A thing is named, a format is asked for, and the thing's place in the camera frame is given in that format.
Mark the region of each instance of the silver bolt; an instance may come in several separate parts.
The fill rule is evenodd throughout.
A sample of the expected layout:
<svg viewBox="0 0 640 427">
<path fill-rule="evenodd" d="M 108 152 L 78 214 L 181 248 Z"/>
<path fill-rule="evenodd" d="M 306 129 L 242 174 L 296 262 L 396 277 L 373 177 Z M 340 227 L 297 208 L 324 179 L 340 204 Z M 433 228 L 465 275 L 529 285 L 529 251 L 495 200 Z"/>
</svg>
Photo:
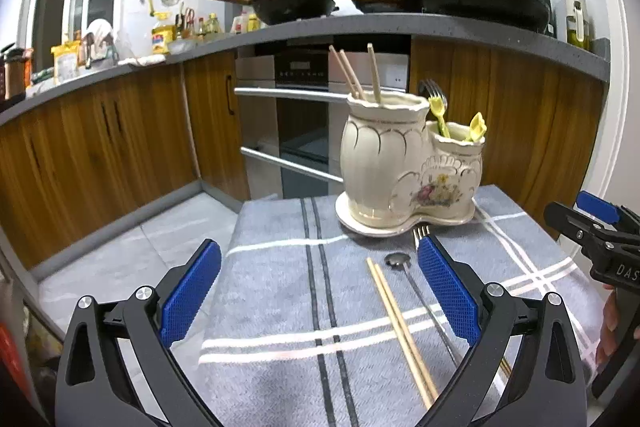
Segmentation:
<svg viewBox="0 0 640 427">
<path fill-rule="evenodd" d="M 504 288 L 495 282 L 492 282 L 489 286 L 486 287 L 487 293 L 489 295 L 493 295 L 494 297 L 502 297 L 504 294 Z"/>
<path fill-rule="evenodd" d="M 559 306 L 562 304 L 562 298 L 557 293 L 549 293 L 547 296 L 549 302 L 553 304 L 553 306 Z"/>
<path fill-rule="evenodd" d="M 78 308 L 88 308 L 91 305 L 92 298 L 89 295 L 85 295 L 78 301 Z"/>
<path fill-rule="evenodd" d="M 154 291 L 149 288 L 149 286 L 142 286 L 142 288 L 138 288 L 136 292 L 136 299 L 141 301 L 146 301 Z"/>
</svg>

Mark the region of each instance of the metal spoon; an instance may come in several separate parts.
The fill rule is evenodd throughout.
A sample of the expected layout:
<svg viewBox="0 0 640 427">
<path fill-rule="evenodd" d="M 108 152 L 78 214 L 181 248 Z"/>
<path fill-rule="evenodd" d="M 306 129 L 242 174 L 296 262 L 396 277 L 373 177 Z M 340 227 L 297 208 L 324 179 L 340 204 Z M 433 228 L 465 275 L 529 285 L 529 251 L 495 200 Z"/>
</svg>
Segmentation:
<svg viewBox="0 0 640 427">
<path fill-rule="evenodd" d="M 442 339 L 442 342 L 444 343 L 444 345 L 447 347 L 447 351 L 449 352 L 449 356 L 451 357 L 451 360 L 456 365 L 456 367 L 458 367 L 462 362 L 462 354 L 460 353 L 458 348 L 454 345 L 454 343 L 451 342 L 451 339 L 447 336 L 447 332 L 444 330 L 439 320 L 437 320 L 436 315 L 434 315 L 434 313 L 431 311 L 431 308 L 429 308 L 429 305 L 424 300 L 424 297 L 420 292 L 420 288 L 418 288 L 418 285 L 415 283 L 414 277 L 409 272 L 408 267 L 411 266 L 411 257 L 402 252 L 390 253 L 385 257 L 385 264 L 387 266 L 390 266 L 393 270 L 404 271 L 404 274 L 406 275 L 406 278 L 409 281 L 411 288 L 414 289 L 416 296 L 418 297 L 418 299 L 420 299 L 420 302 L 427 310 L 427 313 L 429 314 L 429 318 L 433 321 L 433 325 L 435 326 L 436 331 L 440 335 L 440 338 Z"/>
</svg>

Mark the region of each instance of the cabinet handle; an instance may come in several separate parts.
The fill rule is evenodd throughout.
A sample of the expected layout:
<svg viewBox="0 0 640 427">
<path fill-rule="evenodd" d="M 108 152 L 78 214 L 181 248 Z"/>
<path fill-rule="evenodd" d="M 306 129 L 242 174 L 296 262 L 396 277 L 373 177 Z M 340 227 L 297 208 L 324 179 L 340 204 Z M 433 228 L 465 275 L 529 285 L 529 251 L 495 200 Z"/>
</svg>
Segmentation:
<svg viewBox="0 0 640 427">
<path fill-rule="evenodd" d="M 124 136 L 124 133 L 122 132 L 122 124 L 120 123 L 120 111 L 118 110 L 118 102 L 116 100 L 113 101 L 113 108 L 116 112 L 116 122 L 118 122 L 118 131 L 120 131 L 120 134 Z"/>
<path fill-rule="evenodd" d="M 231 99 L 229 98 L 229 87 L 231 87 L 231 81 L 232 81 L 231 75 L 228 74 L 226 76 L 226 81 L 225 81 L 226 82 L 226 109 L 229 111 L 229 115 L 235 116 L 236 113 L 234 112 L 233 109 L 231 109 Z"/>
<path fill-rule="evenodd" d="M 104 107 L 104 102 L 100 102 L 102 106 L 102 117 L 104 118 L 104 126 L 107 128 L 107 136 L 109 137 L 109 142 L 113 143 L 111 139 L 111 129 L 109 128 L 109 120 L 107 120 L 107 110 Z"/>
<path fill-rule="evenodd" d="M 33 138 L 31 136 L 29 137 L 29 143 L 31 145 L 31 153 L 33 153 L 33 159 L 36 162 L 36 167 L 38 168 L 38 172 L 41 172 L 40 171 L 40 162 L 38 161 L 38 155 L 36 154 L 36 148 L 33 145 Z"/>
</svg>

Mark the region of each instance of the yellow spoon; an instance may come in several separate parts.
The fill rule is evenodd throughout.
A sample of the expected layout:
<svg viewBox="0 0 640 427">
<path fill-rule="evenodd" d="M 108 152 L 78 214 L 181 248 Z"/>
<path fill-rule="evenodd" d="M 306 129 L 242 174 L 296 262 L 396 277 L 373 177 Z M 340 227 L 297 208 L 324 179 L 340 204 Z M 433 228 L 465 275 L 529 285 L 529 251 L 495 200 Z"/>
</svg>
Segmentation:
<svg viewBox="0 0 640 427">
<path fill-rule="evenodd" d="M 486 124 L 484 123 L 484 118 L 482 118 L 482 113 L 478 112 L 469 124 L 469 134 L 465 141 L 477 142 L 484 136 L 484 133 L 486 133 Z"/>
<path fill-rule="evenodd" d="M 449 129 L 447 128 L 447 124 L 444 122 L 444 112 L 446 111 L 444 107 L 444 103 L 442 102 L 441 97 L 432 96 L 429 98 L 429 106 L 431 108 L 431 112 L 433 116 L 438 119 L 438 132 L 444 136 L 445 138 L 451 138 L 449 134 Z"/>
</svg>

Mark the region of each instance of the gray tile floor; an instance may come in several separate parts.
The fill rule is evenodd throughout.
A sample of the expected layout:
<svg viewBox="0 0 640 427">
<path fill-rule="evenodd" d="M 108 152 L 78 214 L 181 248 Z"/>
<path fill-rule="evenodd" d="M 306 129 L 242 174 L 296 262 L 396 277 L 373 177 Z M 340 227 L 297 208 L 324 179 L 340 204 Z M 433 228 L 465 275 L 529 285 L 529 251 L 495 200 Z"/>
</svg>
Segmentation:
<svg viewBox="0 0 640 427">
<path fill-rule="evenodd" d="M 66 331 L 74 306 L 83 295 L 98 302 L 128 298 L 144 284 L 156 285 L 169 268 L 186 263 L 203 239 L 228 248 L 238 215 L 204 192 L 158 214 L 102 245 L 40 282 L 43 310 Z M 212 292 L 205 298 L 184 340 L 171 351 L 184 374 L 191 378 L 209 319 Z M 145 410 L 164 415 L 156 403 L 128 340 L 120 340 L 132 383 Z"/>
</svg>

